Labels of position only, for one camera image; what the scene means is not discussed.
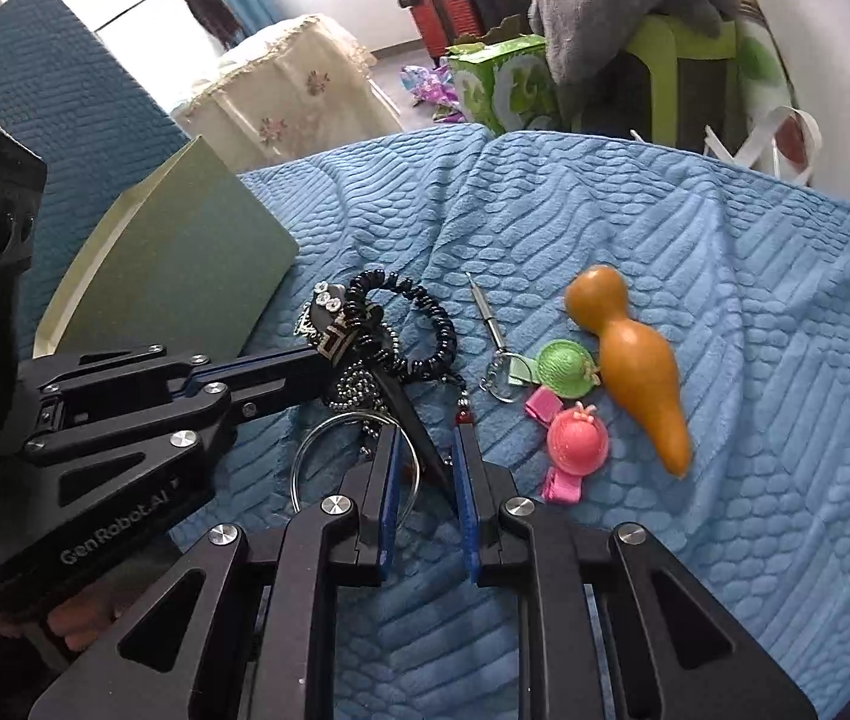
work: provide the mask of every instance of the triangular cutout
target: triangular cutout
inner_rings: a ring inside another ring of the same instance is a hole
[[[145,455],[136,452],[134,455],[127,455],[104,463],[97,463],[85,469],[63,473],[61,479],[58,480],[58,505],[68,506],[85,493],[90,493],[105,482],[137,466],[144,459]]]
[[[652,587],[659,599],[678,665],[691,671],[731,654],[731,642],[669,574],[654,571]]]
[[[163,674],[172,671],[203,584],[204,571],[188,571],[152,607],[148,617],[125,635],[119,644],[119,655]]]

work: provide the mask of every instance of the baseboard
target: baseboard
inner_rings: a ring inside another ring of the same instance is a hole
[[[383,49],[374,50],[372,54],[376,59],[388,59],[390,56],[398,56],[400,53],[425,50],[425,42],[421,40],[409,40],[399,43],[397,46],[385,46]]]

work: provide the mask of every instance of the white strap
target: white strap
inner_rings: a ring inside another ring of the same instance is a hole
[[[755,128],[745,139],[745,143],[742,143],[742,148],[739,148],[738,153],[734,156],[718,139],[714,130],[711,127],[705,127],[705,154],[707,155],[708,151],[712,151],[715,157],[725,162],[726,165],[751,167],[755,165],[755,162],[758,162],[758,158],[771,142],[776,178],[782,178],[779,171],[779,147],[774,138],[776,138],[776,133],[779,132],[782,124],[785,124],[793,115],[798,116],[798,120],[803,126],[803,134],[806,137],[806,169],[799,173],[792,183],[798,184],[798,186],[806,186],[812,177],[813,170],[815,170],[815,161],[819,156],[819,151],[822,150],[822,130],[819,129],[819,123],[815,121],[811,114],[800,111],[798,108],[779,105],[778,108],[769,111],[762,121],[755,124]]]

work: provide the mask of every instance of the black beaded bracelet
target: black beaded bracelet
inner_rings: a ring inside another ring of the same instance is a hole
[[[436,352],[432,357],[427,360],[409,360],[382,346],[380,338],[372,332],[372,320],[369,318],[367,298],[371,290],[387,290],[395,295],[402,295],[403,298],[411,300],[416,308],[428,314],[436,337]],[[455,354],[459,348],[455,325],[438,300],[429,295],[428,290],[421,284],[399,274],[363,271],[348,283],[342,313],[345,314],[346,327],[359,331],[354,343],[359,355],[364,360],[377,362],[402,384],[444,378],[465,390],[465,380],[452,372],[452,363],[455,362]]]

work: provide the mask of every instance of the small screwdriver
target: small screwdriver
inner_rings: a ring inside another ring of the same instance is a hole
[[[489,300],[487,300],[484,296],[484,292],[481,291],[481,287],[475,283],[475,279],[472,278],[472,274],[465,271],[465,275],[468,276],[468,283],[472,288],[472,298],[475,298],[475,305],[479,307],[479,316],[481,317],[481,321],[484,322],[484,325],[486,325],[487,328],[489,328],[491,343],[495,344],[496,351],[507,352],[508,347],[505,346],[505,336],[502,335],[502,330],[499,328],[498,322],[495,320],[495,314],[491,313]]]

